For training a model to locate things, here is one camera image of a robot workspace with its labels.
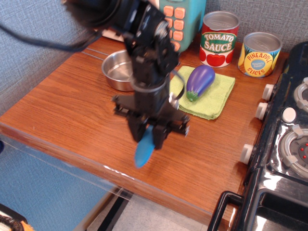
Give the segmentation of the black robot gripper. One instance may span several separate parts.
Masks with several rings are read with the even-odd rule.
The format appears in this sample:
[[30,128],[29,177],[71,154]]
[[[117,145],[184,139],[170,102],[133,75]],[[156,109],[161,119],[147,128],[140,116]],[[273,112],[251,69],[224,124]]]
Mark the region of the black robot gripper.
[[125,117],[133,139],[139,142],[148,124],[154,126],[155,149],[162,149],[165,139],[171,131],[187,135],[189,117],[176,110],[168,101],[167,81],[156,89],[135,90],[133,95],[115,95],[115,113]]

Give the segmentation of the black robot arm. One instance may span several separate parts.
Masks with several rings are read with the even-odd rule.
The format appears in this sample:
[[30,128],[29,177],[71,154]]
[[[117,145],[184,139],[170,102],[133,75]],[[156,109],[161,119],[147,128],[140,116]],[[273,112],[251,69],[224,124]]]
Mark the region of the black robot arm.
[[132,64],[134,94],[116,95],[115,112],[128,120],[135,141],[148,125],[161,149],[170,132],[186,134],[189,117],[169,102],[170,73],[179,54],[170,41],[165,15],[146,0],[66,0],[66,9],[84,27],[120,34]]

